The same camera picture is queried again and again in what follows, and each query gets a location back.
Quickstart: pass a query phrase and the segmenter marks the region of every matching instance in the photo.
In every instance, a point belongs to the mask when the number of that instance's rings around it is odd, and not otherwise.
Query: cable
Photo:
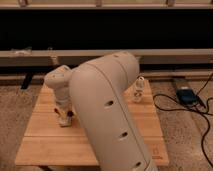
[[[213,77],[213,73],[209,76],[208,80],[206,81],[206,83],[202,86],[202,88],[200,88],[200,90],[196,93],[196,96],[197,98],[199,98],[199,100],[201,100],[201,98],[199,97],[199,94],[205,89],[205,87],[208,85],[209,81],[211,81]],[[155,103],[155,99],[157,97],[166,97],[168,98],[169,100],[175,102],[177,105],[180,105],[182,108],[173,108],[173,109],[166,109],[166,108],[162,108],[160,107],[159,105],[157,105]],[[209,113],[210,111],[210,101],[213,100],[213,97],[211,98],[208,98],[206,100],[206,103],[205,103],[205,108],[206,108],[206,111],[201,111],[200,109],[197,108],[197,105],[199,104],[199,102],[196,102],[195,104],[191,105],[191,106],[188,106],[188,105],[183,105],[181,104],[179,101],[177,101],[176,99],[166,95],[166,94],[162,94],[162,93],[159,93],[159,94],[156,94],[153,96],[153,99],[154,99],[154,103],[155,103],[155,106],[156,108],[158,108],[159,110],[162,110],[162,111],[166,111],[166,112],[173,112],[173,111],[189,111],[189,112],[192,112],[192,113],[195,113],[195,114],[198,114],[200,115],[201,117],[203,117],[207,123],[207,129],[205,130],[204,134],[202,135],[202,138],[201,138],[201,149],[202,149],[202,152],[203,152],[203,155],[204,157],[206,158],[207,162],[209,163],[209,165],[213,168],[213,162],[209,159],[207,153],[206,153],[206,150],[205,150],[205,146],[204,146],[204,142],[205,142],[205,138],[206,136],[208,135],[209,131],[211,130],[211,124],[210,124],[210,121],[208,119],[207,116],[213,116],[212,113]]]

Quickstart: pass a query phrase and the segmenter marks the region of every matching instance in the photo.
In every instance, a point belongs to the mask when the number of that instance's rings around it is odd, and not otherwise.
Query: power adapter
[[[189,87],[185,77],[173,77],[173,83],[176,88],[176,95],[181,104],[192,105],[198,102],[199,99]]]

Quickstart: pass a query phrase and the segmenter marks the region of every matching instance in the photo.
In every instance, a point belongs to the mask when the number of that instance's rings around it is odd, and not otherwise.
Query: speckled floor
[[[0,77],[0,171],[40,171],[38,167],[17,167],[14,159],[21,143],[27,122],[35,105],[42,80],[34,81],[27,90],[20,89],[23,77],[15,76],[15,80]],[[198,90],[203,81],[191,81],[191,87]],[[213,96],[211,82],[201,96],[205,99]],[[166,93],[174,96],[171,82],[151,82],[153,94]],[[166,99],[159,99],[158,104],[164,107],[175,107]],[[161,127],[170,158],[168,167],[160,167],[160,171],[211,171],[201,148],[201,133],[206,125],[202,118],[189,112],[162,112],[159,114]],[[213,161],[213,131],[205,142],[206,149]],[[53,168],[54,170],[100,171],[99,168]]]

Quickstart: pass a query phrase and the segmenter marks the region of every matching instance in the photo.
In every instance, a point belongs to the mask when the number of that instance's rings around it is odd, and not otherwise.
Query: wooden table
[[[124,97],[153,159],[159,166],[168,165],[168,155],[149,82],[147,80],[145,82],[140,104],[131,101],[131,92],[132,87],[124,93]],[[22,166],[98,165],[77,118],[74,118],[72,127],[61,128],[54,108],[53,92],[44,85],[17,153],[15,164]]]

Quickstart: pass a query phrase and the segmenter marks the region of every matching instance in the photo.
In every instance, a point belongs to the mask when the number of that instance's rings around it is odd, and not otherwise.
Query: small white object
[[[59,125],[61,127],[71,126],[72,117],[67,116],[66,118],[60,117],[58,118]]]
[[[133,101],[136,103],[140,103],[142,100],[142,94],[143,94],[143,88],[144,88],[144,77],[139,75],[137,80],[135,81],[133,85]]]

